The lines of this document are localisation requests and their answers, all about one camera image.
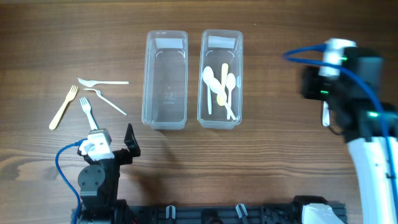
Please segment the white spoon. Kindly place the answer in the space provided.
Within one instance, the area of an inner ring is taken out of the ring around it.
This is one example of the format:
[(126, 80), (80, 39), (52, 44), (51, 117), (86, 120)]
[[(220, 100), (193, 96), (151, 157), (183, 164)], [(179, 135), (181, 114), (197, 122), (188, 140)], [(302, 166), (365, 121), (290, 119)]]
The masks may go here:
[(330, 111), (329, 111), (328, 103), (326, 101), (323, 102), (322, 125), (324, 127), (330, 126)]
[(216, 93), (217, 95), (221, 96), (221, 101), (223, 102), (223, 106), (226, 108), (228, 114), (233, 120), (236, 120), (236, 117), (230, 107), (230, 105), (227, 102), (227, 96), (224, 90), (222, 90), (221, 83), (216, 79), (216, 78), (210, 78), (208, 80), (208, 85), (210, 86), (210, 89), (212, 92)]
[(226, 87), (228, 89), (228, 105), (232, 108), (232, 90), (236, 87), (236, 77), (233, 73), (227, 75)]
[(207, 85), (207, 106), (208, 106), (208, 114), (212, 114), (212, 100), (211, 100), (211, 88), (209, 85), (210, 80), (214, 77), (213, 70), (211, 67), (207, 66), (204, 68), (202, 73), (202, 79)]

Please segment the light blue plastic fork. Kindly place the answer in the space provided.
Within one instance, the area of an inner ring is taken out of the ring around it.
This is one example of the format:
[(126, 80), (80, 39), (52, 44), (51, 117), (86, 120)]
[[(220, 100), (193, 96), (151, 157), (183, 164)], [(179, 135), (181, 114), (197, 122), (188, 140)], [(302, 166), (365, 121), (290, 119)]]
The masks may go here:
[(88, 122), (90, 124), (91, 130), (98, 129), (95, 119), (94, 119), (93, 115), (91, 114), (91, 105), (90, 105), (89, 101), (85, 97), (81, 97), (80, 104), (81, 104), (83, 112), (86, 114), (86, 116), (88, 118)]

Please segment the white fork bent handle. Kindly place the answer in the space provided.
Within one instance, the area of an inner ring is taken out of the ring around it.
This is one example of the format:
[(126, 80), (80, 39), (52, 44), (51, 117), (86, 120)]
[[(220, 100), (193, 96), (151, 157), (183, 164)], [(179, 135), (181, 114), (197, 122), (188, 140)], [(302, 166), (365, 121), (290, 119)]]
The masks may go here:
[(124, 116), (127, 116), (127, 113), (125, 113), (122, 109), (120, 109), (119, 107), (117, 107), (115, 104), (113, 104), (112, 102), (110, 102), (108, 99), (106, 99), (102, 93), (99, 90), (93, 89), (93, 88), (85, 88), (86, 91), (93, 91), (96, 93), (96, 95), (102, 99), (103, 101), (105, 101), (107, 104), (109, 104), (110, 106), (112, 106), (114, 109), (116, 109), (117, 111), (119, 111), (120, 113), (122, 113)]

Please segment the white fork straight handle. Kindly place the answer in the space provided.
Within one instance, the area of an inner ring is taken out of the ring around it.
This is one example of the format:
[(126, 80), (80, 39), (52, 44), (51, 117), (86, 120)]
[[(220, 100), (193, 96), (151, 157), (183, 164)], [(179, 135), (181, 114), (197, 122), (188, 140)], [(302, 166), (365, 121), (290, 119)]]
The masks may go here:
[(83, 80), (78, 78), (79, 83), (87, 87), (93, 87), (95, 85), (128, 85), (127, 81), (96, 81), (96, 80)]

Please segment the yellow plastic fork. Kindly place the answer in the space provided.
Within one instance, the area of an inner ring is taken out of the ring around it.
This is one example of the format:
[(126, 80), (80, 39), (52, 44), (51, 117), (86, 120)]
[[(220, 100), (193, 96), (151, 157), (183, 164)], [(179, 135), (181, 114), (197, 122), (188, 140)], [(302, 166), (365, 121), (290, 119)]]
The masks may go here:
[(68, 104), (73, 101), (78, 92), (78, 87), (76, 85), (72, 85), (69, 92), (66, 95), (65, 101), (61, 105), (60, 109), (57, 111), (56, 115), (53, 117), (52, 121), (49, 124), (49, 129), (54, 130), (57, 128)]

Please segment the yellow plastic spoon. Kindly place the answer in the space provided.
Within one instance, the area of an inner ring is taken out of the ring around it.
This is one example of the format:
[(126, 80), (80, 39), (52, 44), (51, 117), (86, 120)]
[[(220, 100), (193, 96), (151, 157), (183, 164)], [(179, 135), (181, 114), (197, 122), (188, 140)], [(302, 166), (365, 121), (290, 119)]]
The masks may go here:
[(217, 103), (220, 106), (224, 106), (227, 100), (225, 87), (226, 87), (226, 79), (228, 75), (229, 65), (227, 63), (223, 63), (221, 66), (221, 91), (217, 94)]

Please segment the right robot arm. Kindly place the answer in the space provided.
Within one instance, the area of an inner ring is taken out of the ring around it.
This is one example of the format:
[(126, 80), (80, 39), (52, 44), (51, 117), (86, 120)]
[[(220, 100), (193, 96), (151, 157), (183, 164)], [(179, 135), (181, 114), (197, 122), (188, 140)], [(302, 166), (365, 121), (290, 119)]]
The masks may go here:
[(357, 46), (286, 52), (306, 64), (301, 94), (334, 111), (358, 178), (364, 223), (397, 223), (397, 110), (378, 97), (383, 58)]

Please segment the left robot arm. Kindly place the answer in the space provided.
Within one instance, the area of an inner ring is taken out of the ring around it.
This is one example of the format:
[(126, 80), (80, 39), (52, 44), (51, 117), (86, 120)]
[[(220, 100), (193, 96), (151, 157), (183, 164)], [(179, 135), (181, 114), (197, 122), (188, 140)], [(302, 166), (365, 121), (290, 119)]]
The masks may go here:
[(125, 149), (112, 151), (107, 129), (94, 129), (78, 146), (77, 153), (88, 166), (78, 175), (81, 205), (74, 223), (139, 223), (127, 202), (118, 199), (120, 167), (141, 155), (132, 124), (127, 125)]

